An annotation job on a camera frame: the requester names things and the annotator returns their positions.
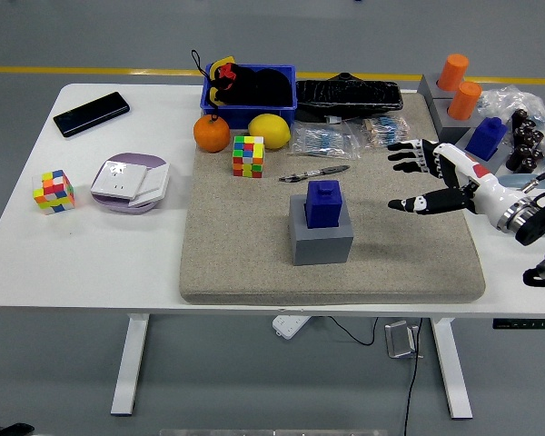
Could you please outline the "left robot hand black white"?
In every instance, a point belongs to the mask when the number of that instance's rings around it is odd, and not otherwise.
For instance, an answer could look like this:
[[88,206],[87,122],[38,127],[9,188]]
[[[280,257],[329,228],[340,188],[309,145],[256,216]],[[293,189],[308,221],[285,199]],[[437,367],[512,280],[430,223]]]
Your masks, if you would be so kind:
[[6,427],[0,427],[0,436],[25,436],[32,434],[34,430],[34,426],[18,422]]

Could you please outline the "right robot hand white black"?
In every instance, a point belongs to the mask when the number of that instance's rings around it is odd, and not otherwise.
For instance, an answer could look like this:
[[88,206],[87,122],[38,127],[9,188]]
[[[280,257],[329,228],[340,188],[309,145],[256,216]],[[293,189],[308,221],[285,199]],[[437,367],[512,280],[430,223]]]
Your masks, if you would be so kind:
[[501,185],[484,165],[453,144],[418,139],[391,144],[387,150],[395,171],[429,173],[446,184],[437,191],[391,200],[391,209],[420,215],[466,209],[486,216],[492,226],[502,230],[507,211],[524,197]]

